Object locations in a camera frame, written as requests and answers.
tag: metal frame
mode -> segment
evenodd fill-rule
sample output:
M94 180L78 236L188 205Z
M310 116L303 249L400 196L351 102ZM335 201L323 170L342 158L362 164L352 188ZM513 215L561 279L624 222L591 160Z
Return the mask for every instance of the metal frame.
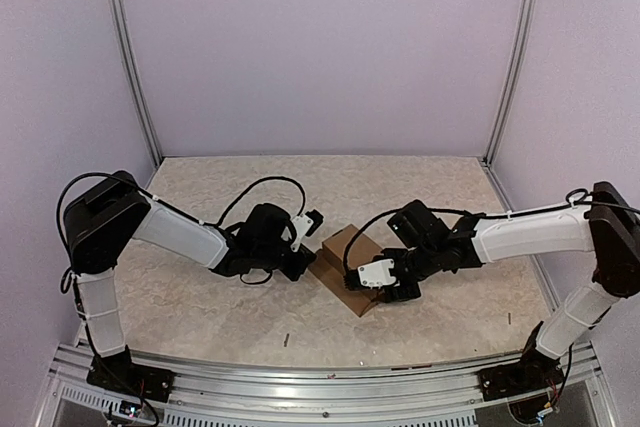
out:
M535 0L522 0L520 4L520 14L518 17L518 27L516 30L516 38L511 51L511 60L509 61L509 70L507 71L507 79L500 96L500 106L493 124L493 130L489 139L489 145L485 152L483 160L491 167L496 158L500 142L504 135L505 126L509 117L509 111L513 103L513 96L516 91L518 77L524 60L524 53L529 39L529 28L531 19L533 18L533 8Z
M185 361L133 353L141 364L176 373L167 404L154 403L164 425L276 425L326 426L341 424L382 426L421 425L442 419L472 418L477 408L504 404L484 402L477 372L514 361L518 353L431 367L298 369ZM87 385L92 353L86 344L61 345L51 364L47 390L41 399L37 427L50 427L60 397L104 410L109 402L135 400ZM574 349L569 384L590 382L601 389L602 372L591 344ZM602 427L613 427L602 406L593 402Z
M616 427L619 424L618 414L604 375L588 379L585 384L589 389L589 399L598 425Z
M120 54L122 56L122 63L124 65L125 73L127 75L127 82L131 89L131 95L133 97L133 104L135 106L136 115L140 122L142 134L144 136L149 155L153 161L154 167L157 169L160 167L164 158L162 149L160 148L160 142L158 136L153 128L153 122L151 121L151 115L147 108L147 102L142 92L142 85L140 83L140 76L138 74L138 67L133 55L133 48L131 46L131 39L129 37L129 31L127 29L127 19L124 11L124 4L122 0L109 0L111 7L111 15L113 17L113 24L116 30L116 36L118 45L120 47Z

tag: beige table surface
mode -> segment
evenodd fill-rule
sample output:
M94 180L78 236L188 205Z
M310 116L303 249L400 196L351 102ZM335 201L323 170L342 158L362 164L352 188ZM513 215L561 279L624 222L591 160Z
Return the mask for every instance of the beige table surface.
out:
M150 191L198 218L215 221L250 182L287 175L307 191L307 207L325 216L305 244L349 223L419 198L433 207L500 211L476 159L391 156L259 156L166 159ZM295 187L257 187L227 225L273 202L298 209ZM446 218L451 222L455 217ZM368 234L400 246L384 221ZM356 317L311 273L289 282L279 272L261 286L226 279L153 245L134 241L116 268L129 346L157 354L292 367L424 365L522 348L548 315L527 259L439 273L421 283L422 298L380 305ZM287 347L284 339L289 334Z

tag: white wall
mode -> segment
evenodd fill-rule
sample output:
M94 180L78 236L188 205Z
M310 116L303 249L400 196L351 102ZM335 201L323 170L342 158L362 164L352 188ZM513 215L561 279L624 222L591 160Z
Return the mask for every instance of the white wall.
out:
M125 0L167 155L480 155L520 0Z
M0 424L27 425L56 346L78 325L58 291L64 185L152 165L107 0L0 0Z
M610 180L640 205L639 0L537 0L498 177L518 208L561 201ZM591 255L548 256L564 298L588 282ZM621 302L593 334L622 417L640 419L640 299Z

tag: cardboard box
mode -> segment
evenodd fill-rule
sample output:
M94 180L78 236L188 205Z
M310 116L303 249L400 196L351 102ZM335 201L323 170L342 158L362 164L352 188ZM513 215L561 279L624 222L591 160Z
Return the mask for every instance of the cardboard box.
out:
M309 266L309 270L331 292L338 297L353 313L362 317L373 307L380 303L380 290L347 290L344 286L344 269L342 267L342 254L347 243L358 231L354 225L348 225L344 229L322 242L322 248L318 250L318 258ZM349 251L349 269L354 270L361 265L368 264L373 257L378 255L382 247L376 244L366 234L361 235Z

